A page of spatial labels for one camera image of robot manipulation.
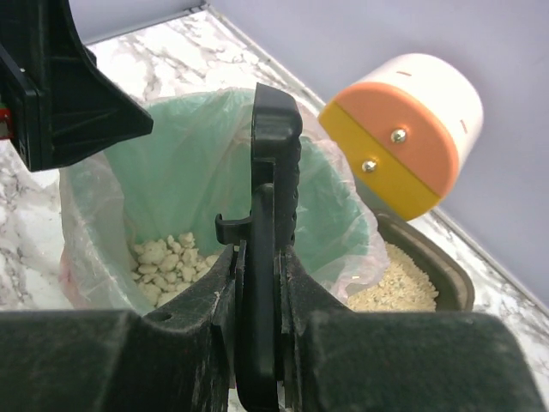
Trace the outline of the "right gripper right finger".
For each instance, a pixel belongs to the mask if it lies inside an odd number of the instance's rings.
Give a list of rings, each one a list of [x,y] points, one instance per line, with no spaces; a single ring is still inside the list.
[[[296,411],[541,411],[508,328],[477,312],[354,312],[281,256]]]

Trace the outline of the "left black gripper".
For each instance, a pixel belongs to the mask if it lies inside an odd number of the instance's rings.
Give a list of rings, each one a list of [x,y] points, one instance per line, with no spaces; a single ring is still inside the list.
[[[146,136],[154,121],[108,80],[82,44],[66,1],[27,1],[28,61],[1,45],[10,141],[30,172],[68,166]]]

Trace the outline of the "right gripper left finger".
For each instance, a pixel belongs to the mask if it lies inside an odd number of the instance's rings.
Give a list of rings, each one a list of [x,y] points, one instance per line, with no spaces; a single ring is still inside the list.
[[[235,269],[227,247],[195,285],[131,310],[1,315],[4,411],[236,411]]]

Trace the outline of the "clumped litter lump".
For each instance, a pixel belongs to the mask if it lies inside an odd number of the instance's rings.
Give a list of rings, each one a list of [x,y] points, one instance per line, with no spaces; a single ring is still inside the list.
[[[155,308],[202,279],[220,255],[202,255],[192,232],[135,244],[132,251],[136,256],[132,279]]]

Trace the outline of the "dark litter box tray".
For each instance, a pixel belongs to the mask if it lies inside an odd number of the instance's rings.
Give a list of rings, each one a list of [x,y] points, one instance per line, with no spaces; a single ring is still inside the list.
[[[390,212],[376,210],[389,267],[371,288],[351,294],[356,312],[470,312],[474,285],[467,272],[420,231]]]

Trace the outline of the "black slotted litter scoop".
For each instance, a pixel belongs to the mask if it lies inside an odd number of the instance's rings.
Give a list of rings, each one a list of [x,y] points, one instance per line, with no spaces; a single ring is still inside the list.
[[[250,214],[215,218],[217,240],[239,248],[235,263],[238,398],[248,411],[276,411],[284,377],[282,255],[295,242],[303,121],[295,99],[257,84],[250,131]]]

